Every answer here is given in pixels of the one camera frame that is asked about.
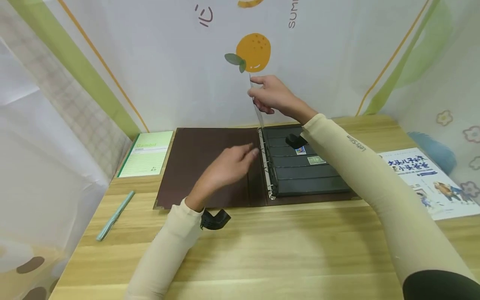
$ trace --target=beige arm sleeve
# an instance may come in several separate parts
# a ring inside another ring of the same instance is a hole
[[[398,279],[421,270],[475,277],[432,220],[417,195],[370,148],[318,114],[301,134],[317,154],[377,213]]]
[[[172,206],[165,224],[138,263],[125,299],[163,299],[187,251],[202,232],[202,213],[191,210],[185,199]]]

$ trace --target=book cover illustration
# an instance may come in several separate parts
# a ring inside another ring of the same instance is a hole
[[[480,214],[480,206],[420,149],[380,153],[418,195],[434,220]]]

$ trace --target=light blue pen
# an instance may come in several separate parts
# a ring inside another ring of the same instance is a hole
[[[105,236],[107,236],[110,229],[112,229],[113,224],[117,221],[117,219],[119,218],[123,209],[127,206],[128,202],[130,202],[130,199],[133,197],[134,194],[135,194],[135,192],[131,191],[128,194],[127,198],[125,198],[125,200],[123,200],[123,202],[117,208],[117,211],[113,214],[113,216],[110,218],[110,220],[108,220],[108,222],[103,227],[102,231],[96,236],[97,241],[102,241],[105,238]]]

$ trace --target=wooden desk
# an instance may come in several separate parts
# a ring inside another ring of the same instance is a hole
[[[415,147],[388,116],[336,122],[376,152]],[[166,211],[152,206],[162,175],[115,178],[51,300],[122,299]],[[95,237],[129,191],[136,194],[103,242]],[[382,226],[363,201],[228,209],[204,230],[167,299],[402,299]],[[480,278],[480,217],[438,222]]]

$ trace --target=brown leather binder cover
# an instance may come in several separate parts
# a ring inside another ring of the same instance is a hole
[[[227,147],[253,143],[260,147],[256,128],[178,128],[167,161],[154,209],[180,204],[209,164]],[[267,195],[265,172],[259,156],[247,176],[217,191],[207,208],[257,207],[349,200],[354,192],[277,197]]]

